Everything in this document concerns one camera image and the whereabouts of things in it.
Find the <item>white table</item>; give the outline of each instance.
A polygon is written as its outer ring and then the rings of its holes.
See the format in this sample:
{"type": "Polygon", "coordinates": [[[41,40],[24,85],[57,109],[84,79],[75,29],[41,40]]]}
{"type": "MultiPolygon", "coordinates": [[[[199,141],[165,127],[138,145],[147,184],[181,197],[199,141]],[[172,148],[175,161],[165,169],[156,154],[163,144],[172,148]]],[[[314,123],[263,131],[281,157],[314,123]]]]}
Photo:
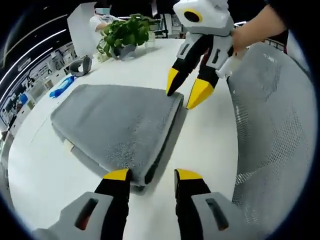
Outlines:
{"type": "MultiPolygon", "coordinates": [[[[48,228],[60,211],[84,192],[93,192],[101,179],[66,150],[51,126],[51,112],[81,84],[118,84],[165,89],[168,70],[176,60],[180,39],[159,39],[158,50],[129,61],[94,64],[64,94],[47,93],[22,123],[9,153],[8,174],[16,212],[32,230],[48,228]]],[[[178,90],[186,106],[197,73],[178,90]]],[[[205,102],[188,111],[170,161],[155,190],[130,195],[125,240],[180,239],[175,215],[174,169],[203,176],[213,192],[232,199],[236,182],[238,141],[229,89],[221,79],[205,102]]]]}

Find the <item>gray plant pot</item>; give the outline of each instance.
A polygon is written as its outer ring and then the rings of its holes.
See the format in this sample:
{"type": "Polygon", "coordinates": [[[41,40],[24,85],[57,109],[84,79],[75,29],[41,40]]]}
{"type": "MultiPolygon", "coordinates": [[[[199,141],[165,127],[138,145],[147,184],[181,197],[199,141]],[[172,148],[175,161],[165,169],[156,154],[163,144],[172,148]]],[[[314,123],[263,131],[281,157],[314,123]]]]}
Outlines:
{"type": "Polygon", "coordinates": [[[124,60],[125,57],[131,55],[135,50],[136,46],[133,44],[126,45],[124,47],[118,47],[114,51],[110,51],[112,57],[116,60],[124,60]]]}

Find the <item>gray object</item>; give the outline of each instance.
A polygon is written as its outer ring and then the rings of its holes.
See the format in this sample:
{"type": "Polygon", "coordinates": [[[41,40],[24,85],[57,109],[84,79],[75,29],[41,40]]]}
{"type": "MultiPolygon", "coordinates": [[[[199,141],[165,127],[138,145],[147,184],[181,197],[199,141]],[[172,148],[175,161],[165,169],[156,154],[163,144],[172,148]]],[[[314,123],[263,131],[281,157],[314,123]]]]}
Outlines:
{"type": "Polygon", "coordinates": [[[54,130],[72,153],[103,177],[129,168],[133,183],[154,175],[183,95],[120,85],[80,85],[51,114],[54,130]]]}
{"type": "Polygon", "coordinates": [[[112,49],[110,50],[111,56],[116,60],[124,60],[126,57],[129,57],[130,55],[134,54],[134,51],[136,50],[136,46],[133,44],[126,45],[124,47],[116,48],[116,52],[114,52],[112,49]]]}
{"type": "Polygon", "coordinates": [[[309,175],[315,90],[289,56],[264,43],[250,47],[228,85],[238,134],[232,201],[265,238],[288,216],[309,175]]]}
{"type": "Polygon", "coordinates": [[[242,211],[219,192],[193,195],[204,240],[256,240],[257,227],[244,221],[242,211]]]}
{"type": "Polygon", "coordinates": [[[39,240],[96,240],[101,238],[103,223],[113,196],[86,192],[60,214],[59,220],[48,229],[38,228],[33,235],[39,240]],[[93,207],[89,221],[84,230],[77,227],[85,209],[93,207]]]}
{"type": "Polygon", "coordinates": [[[69,70],[73,76],[82,77],[90,72],[92,66],[92,60],[89,56],[85,56],[83,59],[74,61],[71,63],[69,70]],[[79,67],[82,65],[83,70],[79,71],[79,67]]]}

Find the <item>gray mesh chair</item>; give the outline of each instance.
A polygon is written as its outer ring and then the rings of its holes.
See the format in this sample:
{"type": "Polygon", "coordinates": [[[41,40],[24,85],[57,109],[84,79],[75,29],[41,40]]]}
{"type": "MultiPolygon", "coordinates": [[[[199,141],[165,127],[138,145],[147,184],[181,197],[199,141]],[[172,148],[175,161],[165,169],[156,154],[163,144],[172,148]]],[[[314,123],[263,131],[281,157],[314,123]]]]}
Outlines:
{"type": "Polygon", "coordinates": [[[250,47],[228,85],[238,135],[232,202],[267,237],[290,213],[311,168],[314,87],[289,56],[265,43],[250,47]]]}

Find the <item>face mask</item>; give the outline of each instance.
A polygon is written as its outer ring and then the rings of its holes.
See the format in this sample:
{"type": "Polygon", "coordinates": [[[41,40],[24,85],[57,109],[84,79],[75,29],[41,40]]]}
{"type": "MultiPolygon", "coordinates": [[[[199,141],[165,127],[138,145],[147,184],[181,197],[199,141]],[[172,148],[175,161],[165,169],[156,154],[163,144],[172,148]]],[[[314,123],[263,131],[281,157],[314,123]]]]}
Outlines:
{"type": "Polygon", "coordinates": [[[95,12],[97,14],[100,14],[100,15],[109,15],[110,14],[110,8],[96,8],[95,9],[95,12]]]}

